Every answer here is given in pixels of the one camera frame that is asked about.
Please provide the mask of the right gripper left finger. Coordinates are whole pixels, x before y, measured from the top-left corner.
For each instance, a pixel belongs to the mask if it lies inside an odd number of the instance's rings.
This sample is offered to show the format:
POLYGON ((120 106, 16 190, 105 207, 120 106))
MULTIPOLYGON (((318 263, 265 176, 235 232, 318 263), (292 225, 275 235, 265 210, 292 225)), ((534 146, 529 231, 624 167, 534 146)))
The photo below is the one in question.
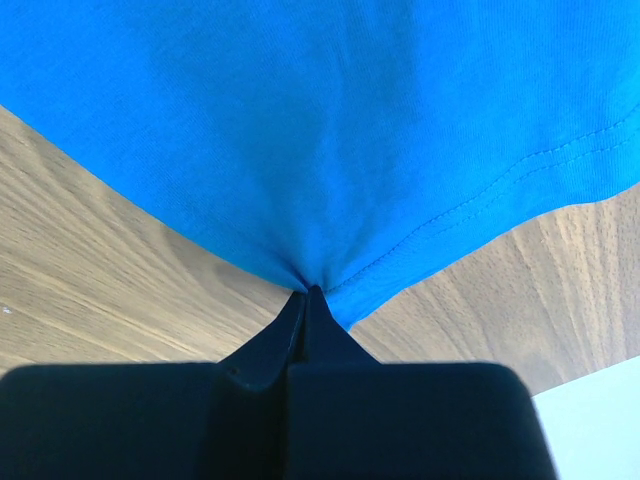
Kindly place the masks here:
POLYGON ((224 360, 49 364, 1 380, 5 479, 279 479, 305 299, 224 360))

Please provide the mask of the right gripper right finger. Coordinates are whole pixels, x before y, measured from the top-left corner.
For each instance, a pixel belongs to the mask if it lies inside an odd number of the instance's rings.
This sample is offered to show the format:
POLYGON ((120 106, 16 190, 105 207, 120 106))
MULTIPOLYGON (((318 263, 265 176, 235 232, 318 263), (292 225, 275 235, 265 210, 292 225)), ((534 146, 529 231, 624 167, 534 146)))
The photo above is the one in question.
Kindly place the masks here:
POLYGON ((530 393, 493 363, 384 364, 305 299, 287 371, 291 479, 551 479, 530 393))

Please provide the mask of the blue t shirt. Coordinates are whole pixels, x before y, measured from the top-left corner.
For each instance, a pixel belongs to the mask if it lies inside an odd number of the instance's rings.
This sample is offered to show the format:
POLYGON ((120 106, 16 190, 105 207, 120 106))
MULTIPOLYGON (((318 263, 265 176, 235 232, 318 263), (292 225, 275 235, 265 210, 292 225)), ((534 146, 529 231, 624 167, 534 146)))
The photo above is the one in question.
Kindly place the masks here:
POLYGON ((1 102, 344 327, 639 180, 635 1, 5 1, 1 102))

